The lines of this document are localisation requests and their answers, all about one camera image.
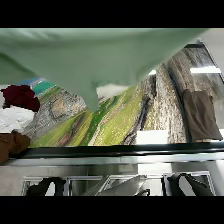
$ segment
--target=green cloth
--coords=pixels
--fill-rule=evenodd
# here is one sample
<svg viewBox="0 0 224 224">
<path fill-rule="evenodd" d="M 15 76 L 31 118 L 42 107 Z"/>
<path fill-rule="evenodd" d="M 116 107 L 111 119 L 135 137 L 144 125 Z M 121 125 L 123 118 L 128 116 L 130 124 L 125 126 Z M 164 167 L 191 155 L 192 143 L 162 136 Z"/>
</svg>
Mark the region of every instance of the green cloth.
<svg viewBox="0 0 224 224">
<path fill-rule="evenodd" d="M 134 85 L 206 28 L 1 28 L 0 84 L 40 76 L 84 98 Z"/>
</svg>

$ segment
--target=dark red fabric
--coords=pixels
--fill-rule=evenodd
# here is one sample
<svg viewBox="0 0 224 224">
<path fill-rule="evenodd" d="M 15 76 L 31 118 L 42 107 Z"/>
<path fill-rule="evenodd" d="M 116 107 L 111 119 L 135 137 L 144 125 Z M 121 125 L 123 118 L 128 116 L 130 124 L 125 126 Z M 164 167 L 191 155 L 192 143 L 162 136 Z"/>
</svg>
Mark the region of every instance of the dark red fabric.
<svg viewBox="0 0 224 224">
<path fill-rule="evenodd" d="M 5 98 L 6 106 L 22 107 L 33 112 L 38 112 L 40 109 L 40 102 L 37 97 L 34 98 L 35 93 L 27 85 L 8 86 L 6 89 L 1 89 Z"/>
</svg>

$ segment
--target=white cloth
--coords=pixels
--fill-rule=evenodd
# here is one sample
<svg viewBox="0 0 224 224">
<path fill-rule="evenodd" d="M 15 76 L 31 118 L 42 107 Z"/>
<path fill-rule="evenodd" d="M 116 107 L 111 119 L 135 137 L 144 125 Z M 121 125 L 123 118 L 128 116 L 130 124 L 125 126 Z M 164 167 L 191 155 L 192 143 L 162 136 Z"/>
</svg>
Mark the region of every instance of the white cloth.
<svg viewBox="0 0 224 224">
<path fill-rule="evenodd" d="M 22 133 L 33 118 L 32 110 L 15 106 L 0 109 L 0 133 L 11 133 L 13 130 Z"/>
</svg>

